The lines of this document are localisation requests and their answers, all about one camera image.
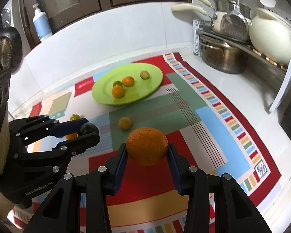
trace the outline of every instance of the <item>white countertop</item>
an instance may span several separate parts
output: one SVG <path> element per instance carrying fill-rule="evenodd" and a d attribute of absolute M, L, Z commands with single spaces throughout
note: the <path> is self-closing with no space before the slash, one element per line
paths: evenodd
<path fill-rule="evenodd" d="M 279 124 L 280 111 L 268 112 L 277 92 L 248 68 L 240 75 L 226 74 L 211 68 L 196 55 L 182 55 L 182 58 L 238 108 L 268 148 L 282 175 L 281 192 L 261 213 L 273 233 L 282 233 L 291 222 L 291 141 Z"/>

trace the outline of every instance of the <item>screw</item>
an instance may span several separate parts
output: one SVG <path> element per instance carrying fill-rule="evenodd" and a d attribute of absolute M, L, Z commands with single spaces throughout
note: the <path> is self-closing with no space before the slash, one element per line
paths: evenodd
<path fill-rule="evenodd" d="M 190 166 L 189 171 L 190 172 L 197 172 L 198 168 L 196 166 Z"/>
<path fill-rule="evenodd" d="M 59 172 L 59 166 L 54 166 L 54 167 L 53 167 L 53 172 L 55 172 L 55 173 L 56 173 L 56 172 Z"/>
<path fill-rule="evenodd" d="M 100 167 L 98 167 L 98 172 L 104 172 L 104 171 L 106 171 L 106 167 L 105 166 L 100 166 Z"/>
<path fill-rule="evenodd" d="M 72 174 L 71 173 L 66 173 L 65 175 L 64 175 L 64 179 L 65 180 L 70 180 L 72 178 Z"/>
<path fill-rule="evenodd" d="M 223 178 L 226 180 L 230 180 L 230 179 L 232 179 L 232 175 L 225 173 L 225 174 L 223 174 Z"/>

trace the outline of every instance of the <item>orange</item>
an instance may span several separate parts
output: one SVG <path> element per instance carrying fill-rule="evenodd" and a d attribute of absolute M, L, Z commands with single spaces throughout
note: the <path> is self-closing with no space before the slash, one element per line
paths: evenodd
<path fill-rule="evenodd" d="M 123 89 L 123 87 L 121 87 L 119 85 L 115 85 L 111 92 L 115 98 L 121 98 L 125 94 L 125 90 Z"/>
<path fill-rule="evenodd" d="M 69 135 L 65 135 L 65 138 L 67 140 L 70 140 L 70 139 L 73 139 L 73 138 L 76 138 L 76 137 L 78 137 L 78 133 L 77 132 L 76 133 L 69 134 Z"/>
<path fill-rule="evenodd" d="M 134 85 L 135 80 L 134 80 L 134 78 L 132 76 L 126 76 L 126 77 L 123 78 L 122 83 L 126 87 L 131 87 L 131 86 Z"/>
<path fill-rule="evenodd" d="M 160 130 L 141 127 L 129 134 L 126 149 L 132 160 L 139 165 L 153 166 L 165 157 L 168 140 Z"/>

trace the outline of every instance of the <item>cooking pot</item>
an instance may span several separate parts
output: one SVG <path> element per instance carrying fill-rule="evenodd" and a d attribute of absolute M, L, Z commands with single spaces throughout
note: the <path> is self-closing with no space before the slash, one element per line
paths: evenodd
<path fill-rule="evenodd" d="M 256 16 L 249 26 L 253 46 L 277 63 L 289 64 L 291 59 L 291 24 L 277 14 L 255 8 Z"/>
<path fill-rule="evenodd" d="M 229 46 L 225 41 L 200 35 L 203 43 L 203 61 L 221 72 L 228 74 L 241 74 L 247 67 L 248 55 L 242 50 Z"/>
<path fill-rule="evenodd" d="M 207 7 L 210 7 L 213 9 L 214 13 L 212 16 L 212 22 L 213 22 L 213 31 L 221 33 L 220 31 L 220 24 L 223 15 L 225 13 L 228 13 L 235 9 L 236 2 L 234 0 L 214 0 L 215 8 L 211 5 L 209 0 L 198 0 L 205 4 Z M 250 17 L 250 8 L 244 4 L 240 4 L 241 13 L 244 15 L 244 17 L 247 19 L 248 25 L 251 23 L 251 17 Z"/>

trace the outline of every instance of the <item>white tile wall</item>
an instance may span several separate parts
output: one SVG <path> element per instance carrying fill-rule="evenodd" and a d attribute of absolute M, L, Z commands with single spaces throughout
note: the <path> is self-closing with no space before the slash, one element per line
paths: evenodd
<path fill-rule="evenodd" d="M 288 21 L 291 24 L 291 15 L 284 10 L 281 10 L 281 17 Z"/>
<path fill-rule="evenodd" d="M 11 76 L 8 109 L 10 113 L 19 108 L 25 101 L 42 92 L 25 60 Z"/>
<path fill-rule="evenodd" d="M 202 15 L 194 12 L 172 12 L 170 6 L 176 3 L 162 3 L 167 46 L 177 43 L 193 45 L 193 20 Z"/>
<path fill-rule="evenodd" d="M 162 5 L 142 3 L 78 21 L 34 48 L 25 59 L 44 89 L 100 60 L 153 46 L 166 46 Z"/>
<path fill-rule="evenodd" d="M 260 7 L 260 8 L 263 7 L 260 0 L 241 0 L 241 2 L 247 5 L 249 8 L 251 8 L 251 11 L 250 11 L 251 19 L 253 19 L 255 16 L 255 7 Z"/>
<path fill-rule="evenodd" d="M 279 8 L 283 10 L 284 12 L 291 15 L 291 6 L 286 0 L 276 0 L 276 6 L 275 8 Z"/>
<path fill-rule="evenodd" d="M 279 15 L 279 16 L 281 16 L 281 14 L 282 14 L 282 10 L 280 9 L 280 8 L 275 8 L 276 9 L 276 14 L 277 15 Z"/>

